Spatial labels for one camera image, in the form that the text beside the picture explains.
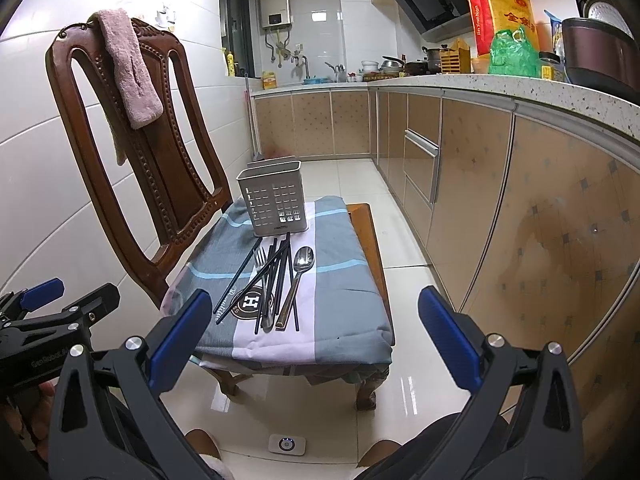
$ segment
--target cutlery holder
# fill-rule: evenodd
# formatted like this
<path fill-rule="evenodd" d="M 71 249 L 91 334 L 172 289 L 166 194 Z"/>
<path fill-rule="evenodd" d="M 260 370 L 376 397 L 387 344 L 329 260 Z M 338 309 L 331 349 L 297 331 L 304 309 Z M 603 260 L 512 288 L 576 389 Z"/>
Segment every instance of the cutlery holder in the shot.
<path fill-rule="evenodd" d="M 247 168 L 238 175 L 256 236 L 306 231 L 305 196 L 299 160 Z"/>

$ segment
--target tiled floor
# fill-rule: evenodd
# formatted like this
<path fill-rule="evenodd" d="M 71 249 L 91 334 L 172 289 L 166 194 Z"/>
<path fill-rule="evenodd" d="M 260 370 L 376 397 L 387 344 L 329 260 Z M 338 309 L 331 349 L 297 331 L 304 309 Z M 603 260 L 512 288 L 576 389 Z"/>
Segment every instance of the tiled floor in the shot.
<path fill-rule="evenodd" d="M 231 401 L 209 374 L 189 364 L 164 403 L 181 430 L 203 428 L 215 437 L 236 480 L 348 478 L 376 441 L 404 444 L 434 420 L 462 410 L 468 399 L 418 319 L 418 294 L 433 277 L 373 163 L 304 162 L 302 173 L 307 200 L 332 194 L 371 206 L 396 331 L 393 364 L 377 391 L 377 410 L 368 413 L 354 410 L 354 386 L 333 381 L 311 387 L 300 377 L 255 376 Z M 271 454 L 273 433 L 305 437 L 306 453 Z"/>

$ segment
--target blue gripper pad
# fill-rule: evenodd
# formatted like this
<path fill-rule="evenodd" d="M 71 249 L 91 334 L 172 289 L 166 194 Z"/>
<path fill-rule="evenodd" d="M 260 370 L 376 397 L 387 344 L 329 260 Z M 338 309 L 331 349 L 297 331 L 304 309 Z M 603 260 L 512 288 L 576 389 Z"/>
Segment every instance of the blue gripper pad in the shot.
<path fill-rule="evenodd" d="M 41 306 L 62 298 L 64 293 L 65 285 L 59 278 L 54 278 L 25 291 L 20 298 L 20 308 L 27 312 L 34 312 Z"/>
<path fill-rule="evenodd" d="M 209 293 L 197 289 L 180 311 L 161 319 L 146 338 L 153 353 L 149 359 L 148 385 L 158 396 L 170 391 L 211 321 Z"/>
<path fill-rule="evenodd" d="M 480 356 L 456 324 L 453 309 L 433 286 L 420 293 L 418 314 L 457 386 L 476 393 L 482 385 Z"/>

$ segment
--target water heater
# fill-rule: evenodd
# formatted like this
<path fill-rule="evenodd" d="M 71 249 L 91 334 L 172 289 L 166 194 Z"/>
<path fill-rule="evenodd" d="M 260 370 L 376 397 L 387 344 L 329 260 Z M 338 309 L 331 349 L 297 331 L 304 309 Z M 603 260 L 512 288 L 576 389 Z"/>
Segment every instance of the water heater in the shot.
<path fill-rule="evenodd" d="M 260 24 L 262 28 L 291 25 L 289 0 L 258 0 L 260 2 Z"/>

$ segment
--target drawer handle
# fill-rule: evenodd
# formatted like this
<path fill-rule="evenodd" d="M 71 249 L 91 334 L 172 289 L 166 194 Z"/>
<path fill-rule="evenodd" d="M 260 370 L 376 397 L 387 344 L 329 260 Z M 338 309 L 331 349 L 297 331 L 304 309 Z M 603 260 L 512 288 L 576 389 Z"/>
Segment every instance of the drawer handle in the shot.
<path fill-rule="evenodd" d="M 404 138 L 410 140 L 412 143 L 418 146 L 418 148 L 423 150 L 428 155 L 431 155 L 433 158 L 436 158 L 438 156 L 438 152 L 440 151 L 439 147 L 433 144 L 431 141 L 425 139 L 424 137 L 421 137 L 417 133 L 412 132 L 411 130 L 405 130 Z"/>

